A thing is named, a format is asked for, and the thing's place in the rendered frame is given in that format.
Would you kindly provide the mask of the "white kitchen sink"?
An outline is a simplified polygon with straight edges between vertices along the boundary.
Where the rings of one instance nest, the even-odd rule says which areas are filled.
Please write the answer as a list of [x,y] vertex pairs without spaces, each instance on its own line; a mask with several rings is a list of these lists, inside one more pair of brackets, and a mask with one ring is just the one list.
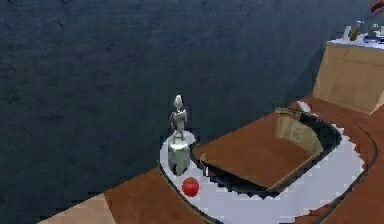
[[[366,130],[337,113],[318,115],[306,103],[278,108],[205,145],[185,132],[190,155],[181,176],[169,167],[171,135],[160,149],[160,171],[208,224],[287,224],[314,210],[322,214],[311,222],[321,224],[378,153]],[[182,191],[189,177],[199,183],[194,197]]]

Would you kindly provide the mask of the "red framed wall picture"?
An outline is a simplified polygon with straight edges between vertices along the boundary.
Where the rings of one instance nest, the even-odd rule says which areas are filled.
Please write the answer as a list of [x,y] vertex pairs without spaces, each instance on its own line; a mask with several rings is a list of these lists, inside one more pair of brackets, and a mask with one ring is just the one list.
[[382,12],[384,12],[384,0],[378,0],[375,4],[372,5],[370,11],[374,16],[380,15]]

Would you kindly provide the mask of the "tan kitchen cabinet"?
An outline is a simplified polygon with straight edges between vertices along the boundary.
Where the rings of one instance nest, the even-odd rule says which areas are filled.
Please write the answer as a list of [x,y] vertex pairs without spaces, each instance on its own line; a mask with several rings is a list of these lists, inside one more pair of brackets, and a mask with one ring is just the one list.
[[312,96],[365,114],[378,110],[384,105],[384,44],[328,41]]

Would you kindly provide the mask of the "red tomato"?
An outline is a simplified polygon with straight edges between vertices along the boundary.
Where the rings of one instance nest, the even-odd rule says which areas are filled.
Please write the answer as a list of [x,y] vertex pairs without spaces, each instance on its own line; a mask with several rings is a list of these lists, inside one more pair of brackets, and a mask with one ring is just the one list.
[[182,184],[182,191],[188,197],[196,196],[199,191],[198,181],[193,177],[186,178]]

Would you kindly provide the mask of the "silver sink faucet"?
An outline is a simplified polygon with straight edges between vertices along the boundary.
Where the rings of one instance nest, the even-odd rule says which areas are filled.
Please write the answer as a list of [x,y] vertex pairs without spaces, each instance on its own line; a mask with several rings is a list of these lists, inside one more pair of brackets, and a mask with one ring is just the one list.
[[176,176],[181,176],[189,166],[190,149],[184,136],[185,123],[187,122],[187,111],[183,108],[181,95],[174,99],[176,110],[170,115],[170,125],[173,129],[168,146],[169,167]]

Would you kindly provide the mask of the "yellow green bottle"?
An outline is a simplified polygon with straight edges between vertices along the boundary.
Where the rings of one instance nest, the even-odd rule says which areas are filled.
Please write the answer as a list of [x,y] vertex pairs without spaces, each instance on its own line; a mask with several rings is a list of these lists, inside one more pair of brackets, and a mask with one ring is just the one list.
[[358,20],[356,22],[356,26],[354,27],[354,29],[352,30],[351,34],[350,34],[350,40],[351,41],[355,41],[359,35],[359,30],[360,30],[360,26],[363,24],[363,21],[361,20]]

